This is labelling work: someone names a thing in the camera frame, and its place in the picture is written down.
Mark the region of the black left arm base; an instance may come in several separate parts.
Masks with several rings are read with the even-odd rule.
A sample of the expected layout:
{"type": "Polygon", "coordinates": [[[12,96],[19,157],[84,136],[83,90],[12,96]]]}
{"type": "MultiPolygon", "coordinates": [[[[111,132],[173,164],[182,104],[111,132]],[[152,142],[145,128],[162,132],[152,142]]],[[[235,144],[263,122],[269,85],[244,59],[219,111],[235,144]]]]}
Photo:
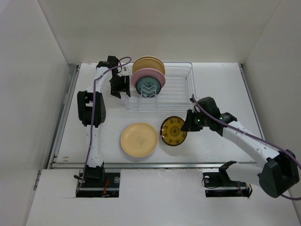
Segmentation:
{"type": "Polygon", "coordinates": [[[101,167],[86,166],[73,176],[77,180],[77,198],[118,198],[121,171],[101,167]]]}

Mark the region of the beige plastic plate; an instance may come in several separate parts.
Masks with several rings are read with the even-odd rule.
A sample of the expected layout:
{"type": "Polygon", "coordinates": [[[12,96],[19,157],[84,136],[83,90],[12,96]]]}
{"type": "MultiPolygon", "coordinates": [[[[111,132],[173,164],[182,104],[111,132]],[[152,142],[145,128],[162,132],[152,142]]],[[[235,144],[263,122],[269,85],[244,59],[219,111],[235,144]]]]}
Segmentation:
{"type": "Polygon", "coordinates": [[[144,58],[144,59],[138,59],[137,61],[134,62],[132,66],[132,74],[134,74],[136,71],[143,68],[153,68],[164,73],[163,65],[159,61],[152,58],[144,58]]]}

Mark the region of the blue patterned ceramic plate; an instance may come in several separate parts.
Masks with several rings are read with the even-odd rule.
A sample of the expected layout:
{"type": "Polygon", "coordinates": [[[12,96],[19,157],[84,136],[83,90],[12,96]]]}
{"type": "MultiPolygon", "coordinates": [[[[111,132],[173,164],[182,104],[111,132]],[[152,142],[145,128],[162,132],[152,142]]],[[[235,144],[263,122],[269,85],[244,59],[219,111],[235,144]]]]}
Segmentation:
{"type": "Polygon", "coordinates": [[[151,76],[145,76],[138,80],[136,84],[136,91],[142,97],[155,97],[162,89],[160,81],[151,76]]]}

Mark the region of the yellow plastic plate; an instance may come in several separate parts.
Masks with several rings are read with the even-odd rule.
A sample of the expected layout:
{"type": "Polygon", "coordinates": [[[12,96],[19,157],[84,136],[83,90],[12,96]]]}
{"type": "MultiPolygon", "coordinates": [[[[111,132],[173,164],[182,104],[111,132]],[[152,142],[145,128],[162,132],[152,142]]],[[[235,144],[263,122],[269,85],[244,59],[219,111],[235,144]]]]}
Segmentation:
{"type": "Polygon", "coordinates": [[[145,122],[133,123],[121,134],[120,144],[123,151],[131,157],[143,158],[157,148],[158,133],[153,126],[145,122]]]}

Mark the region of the yellow patterned dark plate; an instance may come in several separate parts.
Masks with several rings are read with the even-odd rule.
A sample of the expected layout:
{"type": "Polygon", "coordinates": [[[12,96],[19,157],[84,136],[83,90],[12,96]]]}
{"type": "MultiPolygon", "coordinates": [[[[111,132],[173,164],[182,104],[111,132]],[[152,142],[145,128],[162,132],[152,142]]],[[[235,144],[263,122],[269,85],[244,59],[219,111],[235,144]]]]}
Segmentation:
{"type": "Polygon", "coordinates": [[[182,131],[184,120],[178,116],[171,116],[166,118],[160,126],[161,140],[168,146],[178,146],[182,144],[187,132],[182,131]]]}

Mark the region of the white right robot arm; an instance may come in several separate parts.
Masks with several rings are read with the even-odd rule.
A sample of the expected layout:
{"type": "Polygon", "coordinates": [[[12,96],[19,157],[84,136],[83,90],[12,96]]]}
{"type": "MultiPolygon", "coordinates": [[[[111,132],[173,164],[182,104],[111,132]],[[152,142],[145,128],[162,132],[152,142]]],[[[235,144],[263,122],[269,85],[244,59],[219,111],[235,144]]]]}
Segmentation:
{"type": "Polygon", "coordinates": [[[284,150],[262,138],[250,133],[230,113],[221,113],[212,97],[197,100],[190,98],[193,108],[187,110],[186,119],[171,116],[160,126],[162,141],[175,146],[181,144],[188,132],[199,132],[207,127],[221,137],[231,141],[247,153],[256,165],[244,165],[237,161],[229,161],[216,172],[204,173],[204,185],[210,189],[236,186],[241,184],[256,185],[268,196],[278,198],[284,192],[299,183],[300,162],[290,150],[284,150]]]}

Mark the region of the pink plastic plate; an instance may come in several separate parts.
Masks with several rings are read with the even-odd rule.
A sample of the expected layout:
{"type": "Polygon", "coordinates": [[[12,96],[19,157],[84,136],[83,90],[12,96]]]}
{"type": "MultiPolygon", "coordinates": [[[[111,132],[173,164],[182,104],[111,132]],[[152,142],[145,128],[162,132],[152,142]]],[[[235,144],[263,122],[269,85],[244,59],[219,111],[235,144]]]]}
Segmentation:
{"type": "Polygon", "coordinates": [[[138,80],[145,76],[150,76],[150,77],[156,78],[160,82],[161,87],[164,87],[164,85],[166,83],[165,76],[161,71],[159,71],[157,69],[153,69],[153,68],[143,68],[143,69],[136,71],[132,75],[132,85],[134,87],[136,87],[138,80]]]}

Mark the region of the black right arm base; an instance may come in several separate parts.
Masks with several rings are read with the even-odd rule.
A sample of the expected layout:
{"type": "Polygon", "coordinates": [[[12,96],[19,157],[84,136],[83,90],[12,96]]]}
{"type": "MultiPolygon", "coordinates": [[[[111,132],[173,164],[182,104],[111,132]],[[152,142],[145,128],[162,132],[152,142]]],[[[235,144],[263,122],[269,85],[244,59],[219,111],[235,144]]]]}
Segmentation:
{"type": "Polygon", "coordinates": [[[229,161],[216,169],[205,169],[202,171],[201,184],[205,188],[206,198],[213,197],[246,197],[249,198],[253,192],[250,184],[233,181],[226,173],[226,169],[236,161],[229,161]]]}

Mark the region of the cream plastic plate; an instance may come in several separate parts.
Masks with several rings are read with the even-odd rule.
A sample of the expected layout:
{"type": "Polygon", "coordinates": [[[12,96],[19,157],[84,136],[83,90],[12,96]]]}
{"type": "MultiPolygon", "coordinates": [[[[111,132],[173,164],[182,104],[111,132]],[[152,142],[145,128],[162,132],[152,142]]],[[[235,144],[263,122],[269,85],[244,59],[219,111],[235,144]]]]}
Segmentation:
{"type": "Polygon", "coordinates": [[[152,58],[152,59],[156,59],[157,61],[159,61],[163,65],[163,68],[164,68],[164,73],[163,74],[165,74],[165,65],[159,58],[157,58],[155,56],[143,56],[140,59],[144,59],[144,58],[152,58]]]}

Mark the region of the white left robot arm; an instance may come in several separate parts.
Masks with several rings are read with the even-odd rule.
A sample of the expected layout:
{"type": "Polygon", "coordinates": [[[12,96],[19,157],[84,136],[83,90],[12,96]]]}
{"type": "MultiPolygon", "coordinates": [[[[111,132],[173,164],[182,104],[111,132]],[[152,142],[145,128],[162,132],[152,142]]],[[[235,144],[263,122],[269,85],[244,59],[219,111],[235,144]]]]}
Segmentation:
{"type": "Polygon", "coordinates": [[[104,160],[99,150],[98,135],[101,125],[106,119],[106,108],[102,91],[107,85],[111,87],[111,95],[121,98],[121,93],[130,94],[130,78],[128,75],[119,75],[124,66],[131,62],[131,58],[126,56],[128,62],[122,63],[116,56],[108,56],[106,61],[100,61],[96,66],[95,77],[92,83],[84,91],[77,93],[78,116],[82,125],[86,128],[88,135],[88,151],[79,181],[84,183],[90,181],[92,185],[99,187],[105,182],[104,160]]]}

